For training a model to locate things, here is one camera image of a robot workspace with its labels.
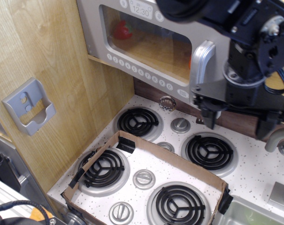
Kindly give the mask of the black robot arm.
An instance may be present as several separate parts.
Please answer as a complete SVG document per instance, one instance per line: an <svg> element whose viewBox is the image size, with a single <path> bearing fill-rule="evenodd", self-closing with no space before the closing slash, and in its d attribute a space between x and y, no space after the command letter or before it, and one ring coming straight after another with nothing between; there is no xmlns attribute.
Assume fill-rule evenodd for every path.
<svg viewBox="0 0 284 225"><path fill-rule="evenodd" d="M196 73L193 102L214 128L220 111L258 118L262 140L284 122L284 3L280 0L159 0L167 19L199 22L230 38L224 79L203 82Z"/></svg>

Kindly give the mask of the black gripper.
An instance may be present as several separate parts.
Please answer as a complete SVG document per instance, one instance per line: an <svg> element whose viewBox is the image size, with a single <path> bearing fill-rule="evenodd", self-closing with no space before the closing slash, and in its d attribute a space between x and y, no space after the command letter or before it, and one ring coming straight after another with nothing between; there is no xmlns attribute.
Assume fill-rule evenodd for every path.
<svg viewBox="0 0 284 225"><path fill-rule="evenodd" d="M250 83L240 79L223 78L213 82L190 79L193 103L201 110L205 126L215 128L222 111L258 117L256 138L263 140L277 125L284 122L284 89L265 84L266 79Z"/></svg>

